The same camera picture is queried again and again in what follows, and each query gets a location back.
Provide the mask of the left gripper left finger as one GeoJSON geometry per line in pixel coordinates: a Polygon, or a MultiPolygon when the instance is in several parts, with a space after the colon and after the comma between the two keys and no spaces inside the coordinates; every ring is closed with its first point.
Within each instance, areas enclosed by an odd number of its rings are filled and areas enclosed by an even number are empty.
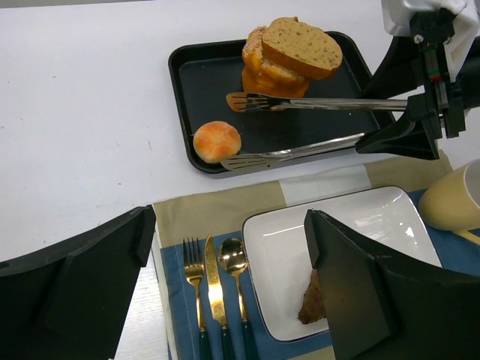
{"type": "Polygon", "coordinates": [[[155,221],[137,207],[1,262],[1,358],[113,359],[155,221]]]}

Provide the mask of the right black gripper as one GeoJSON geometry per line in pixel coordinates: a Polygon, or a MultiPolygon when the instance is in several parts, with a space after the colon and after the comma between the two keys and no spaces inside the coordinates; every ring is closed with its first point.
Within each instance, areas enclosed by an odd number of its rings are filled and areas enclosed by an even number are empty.
{"type": "Polygon", "coordinates": [[[412,38],[392,38],[360,98],[393,98],[425,84],[433,92],[433,100],[425,94],[409,97],[405,112],[394,124],[357,142],[355,150],[359,154],[387,153],[437,160],[438,113],[446,136],[451,138],[466,129],[465,113],[479,107],[477,9],[423,8],[412,15],[409,28],[412,38]]]}

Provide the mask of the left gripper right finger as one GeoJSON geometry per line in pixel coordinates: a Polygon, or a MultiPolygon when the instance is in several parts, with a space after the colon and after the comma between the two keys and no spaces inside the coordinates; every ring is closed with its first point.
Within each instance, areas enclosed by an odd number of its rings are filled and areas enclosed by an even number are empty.
{"type": "Polygon", "coordinates": [[[477,359],[479,278],[309,210],[304,232],[337,359],[477,359]]]}

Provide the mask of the brown chocolate croissant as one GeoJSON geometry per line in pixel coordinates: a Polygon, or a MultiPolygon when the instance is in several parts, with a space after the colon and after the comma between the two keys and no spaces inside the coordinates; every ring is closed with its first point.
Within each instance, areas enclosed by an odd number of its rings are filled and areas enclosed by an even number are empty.
{"type": "Polygon", "coordinates": [[[326,309],[323,301],[323,293],[320,279],[316,269],[310,274],[310,283],[303,295],[303,302],[298,312],[298,320],[307,325],[326,318],[326,309]]]}

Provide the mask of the metal serving tongs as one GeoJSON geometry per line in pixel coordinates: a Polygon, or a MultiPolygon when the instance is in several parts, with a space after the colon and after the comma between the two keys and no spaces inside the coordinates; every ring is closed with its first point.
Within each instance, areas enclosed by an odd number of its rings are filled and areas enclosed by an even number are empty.
{"type": "Polygon", "coordinates": [[[352,148],[380,128],[372,112],[403,112],[406,100],[284,98],[249,92],[226,96],[245,115],[247,147],[224,158],[218,173],[267,169],[281,161],[352,148]]]}

